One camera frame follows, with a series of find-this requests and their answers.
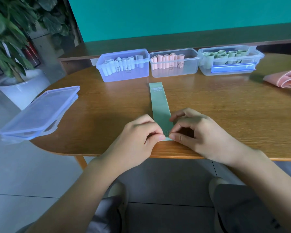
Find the finger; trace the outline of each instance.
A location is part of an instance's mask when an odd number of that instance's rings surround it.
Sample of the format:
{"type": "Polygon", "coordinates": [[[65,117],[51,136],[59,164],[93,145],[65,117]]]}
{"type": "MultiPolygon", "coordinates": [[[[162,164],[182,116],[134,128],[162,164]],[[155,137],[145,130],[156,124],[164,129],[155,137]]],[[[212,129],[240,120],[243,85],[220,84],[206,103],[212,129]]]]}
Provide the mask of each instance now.
{"type": "Polygon", "coordinates": [[[165,139],[166,137],[164,135],[155,134],[146,140],[145,146],[149,147],[152,150],[156,143],[158,143],[159,141],[163,141],[165,139]]]}
{"type": "Polygon", "coordinates": [[[192,149],[196,152],[196,150],[195,150],[196,144],[197,144],[196,139],[189,137],[189,136],[186,136],[186,135],[183,135],[181,133],[176,133],[176,132],[169,134],[169,138],[171,140],[177,141],[178,143],[180,143],[182,145],[189,147],[190,149],[192,149]]]}
{"type": "Polygon", "coordinates": [[[154,122],[154,120],[150,117],[148,114],[144,114],[138,118],[136,118],[134,121],[132,121],[132,124],[143,124],[148,122],[154,122]]]}
{"type": "Polygon", "coordinates": [[[139,129],[142,130],[145,136],[148,136],[150,133],[164,134],[163,130],[156,122],[149,122],[149,123],[141,124],[138,127],[140,127],[139,129]]]}
{"type": "Polygon", "coordinates": [[[170,130],[170,133],[178,132],[182,127],[188,127],[192,130],[196,127],[196,119],[192,118],[181,118],[177,121],[177,123],[170,130]]]}
{"type": "Polygon", "coordinates": [[[193,117],[196,117],[196,116],[204,116],[203,114],[197,112],[194,109],[185,108],[185,109],[182,109],[182,110],[178,110],[177,112],[174,112],[171,115],[169,121],[173,122],[176,118],[182,117],[184,115],[186,115],[188,118],[193,118],[193,117]]]}

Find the potted plant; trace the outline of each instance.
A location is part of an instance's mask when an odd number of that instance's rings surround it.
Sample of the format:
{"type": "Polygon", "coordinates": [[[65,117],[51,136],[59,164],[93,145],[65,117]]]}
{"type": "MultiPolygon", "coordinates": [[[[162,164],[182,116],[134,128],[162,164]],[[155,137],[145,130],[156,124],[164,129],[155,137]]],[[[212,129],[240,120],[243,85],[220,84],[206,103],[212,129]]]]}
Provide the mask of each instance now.
{"type": "Polygon", "coordinates": [[[50,85],[43,71],[34,69],[21,51],[28,42],[18,26],[31,30],[37,19],[24,1],[0,0],[0,69],[6,76],[0,80],[0,90],[21,110],[50,85]]]}

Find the tiled floor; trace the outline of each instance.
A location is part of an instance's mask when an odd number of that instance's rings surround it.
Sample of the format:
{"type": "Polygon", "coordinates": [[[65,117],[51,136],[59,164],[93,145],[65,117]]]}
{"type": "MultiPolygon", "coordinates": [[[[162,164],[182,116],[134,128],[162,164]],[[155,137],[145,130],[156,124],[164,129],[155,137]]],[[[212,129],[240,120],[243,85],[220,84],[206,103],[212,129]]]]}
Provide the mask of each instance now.
{"type": "MultiPolygon", "coordinates": [[[[53,83],[60,68],[46,69],[53,83]]],[[[19,109],[0,92],[0,128],[19,109]]],[[[291,163],[280,163],[291,175],[291,163]]],[[[35,221],[74,183],[81,169],[73,157],[45,152],[30,142],[0,141],[0,233],[35,221]]],[[[221,176],[242,184],[209,160],[148,159],[119,177],[128,187],[130,232],[213,232],[208,182],[221,176]]]]}

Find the pink cloth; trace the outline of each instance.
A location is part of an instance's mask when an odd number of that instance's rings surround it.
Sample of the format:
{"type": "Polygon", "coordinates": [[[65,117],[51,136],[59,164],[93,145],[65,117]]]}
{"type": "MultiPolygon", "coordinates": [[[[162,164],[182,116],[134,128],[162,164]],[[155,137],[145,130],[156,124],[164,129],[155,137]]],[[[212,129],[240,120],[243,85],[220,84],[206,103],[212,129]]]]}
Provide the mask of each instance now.
{"type": "Polygon", "coordinates": [[[263,80],[280,88],[291,88],[291,71],[266,75],[263,80]]]}

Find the plastic lid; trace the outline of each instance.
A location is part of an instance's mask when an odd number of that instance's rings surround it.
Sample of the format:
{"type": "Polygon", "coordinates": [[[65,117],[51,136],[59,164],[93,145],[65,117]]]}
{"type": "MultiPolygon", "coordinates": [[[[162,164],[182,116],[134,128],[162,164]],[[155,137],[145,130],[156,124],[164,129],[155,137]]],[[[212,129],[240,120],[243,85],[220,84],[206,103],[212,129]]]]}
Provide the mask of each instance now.
{"type": "Polygon", "coordinates": [[[71,103],[80,86],[49,90],[40,95],[23,111],[8,122],[1,130],[1,135],[23,134],[32,136],[37,131],[47,129],[71,103]]]}

